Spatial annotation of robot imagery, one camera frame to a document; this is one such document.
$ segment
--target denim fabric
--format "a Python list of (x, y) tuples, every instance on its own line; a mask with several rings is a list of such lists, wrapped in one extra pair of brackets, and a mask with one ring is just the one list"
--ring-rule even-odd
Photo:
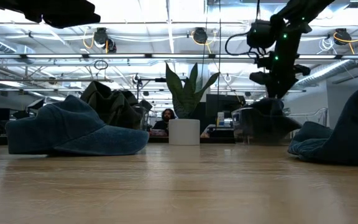
[(36, 117), (7, 123), (6, 131), (10, 154), (129, 155), (149, 140), (145, 131), (108, 126), (74, 96), (42, 107)]
[(358, 90), (348, 99), (334, 130), (305, 123), (288, 152), (310, 162), (358, 166)]

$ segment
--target desk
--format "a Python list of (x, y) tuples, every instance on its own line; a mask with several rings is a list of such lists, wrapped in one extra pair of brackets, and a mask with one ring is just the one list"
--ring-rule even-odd
[(134, 156), (45, 157), (0, 147), (0, 223), (358, 223), (358, 167), (286, 147), (149, 144)]

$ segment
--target potted plant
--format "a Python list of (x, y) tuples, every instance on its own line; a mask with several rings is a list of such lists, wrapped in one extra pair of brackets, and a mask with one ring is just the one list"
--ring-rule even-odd
[(203, 81), (198, 77), (197, 63), (191, 69), (190, 77), (186, 78), (185, 84), (179, 76), (173, 72), (168, 64), (165, 78), (172, 94), (172, 103), (175, 114), (179, 119), (169, 121), (169, 144), (194, 146), (200, 144), (200, 121), (189, 119), (197, 104), (200, 102), (205, 90), (208, 89), (218, 79), (219, 73), (211, 75), (203, 86)]

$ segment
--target computer monitor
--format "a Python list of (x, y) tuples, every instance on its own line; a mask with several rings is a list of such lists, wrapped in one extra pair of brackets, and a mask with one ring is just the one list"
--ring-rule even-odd
[(225, 118), (231, 118), (231, 113), (241, 108), (241, 103), (246, 103), (243, 96), (207, 94), (206, 116), (216, 117), (218, 112), (224, 112)]

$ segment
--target white pot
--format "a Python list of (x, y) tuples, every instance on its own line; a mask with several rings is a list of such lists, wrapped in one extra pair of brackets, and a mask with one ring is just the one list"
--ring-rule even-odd
[(169, 120), (169, 144), (198, 146), (200, 144), (200, 121), (196, 119)]

